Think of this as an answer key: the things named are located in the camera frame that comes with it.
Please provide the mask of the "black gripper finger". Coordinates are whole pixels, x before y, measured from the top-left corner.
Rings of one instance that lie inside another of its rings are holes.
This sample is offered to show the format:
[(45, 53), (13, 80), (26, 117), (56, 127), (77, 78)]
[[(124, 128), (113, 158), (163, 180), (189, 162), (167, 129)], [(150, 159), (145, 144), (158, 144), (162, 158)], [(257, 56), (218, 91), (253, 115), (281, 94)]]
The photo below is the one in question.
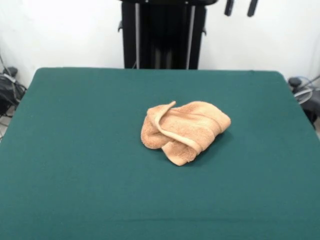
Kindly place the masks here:
[(224, 10), (224, 14), (226, 16), (232, 15), (233, 6), (234, 6), (234, 0), (227, 0), (226, 1), (225, 10)]
[(248, 12), (247, 12), (247, 16), (248, 17), (253, 17), (254, 16), (257, 4), (258, 4), (258, 0), (251, 0), (250, 1)]

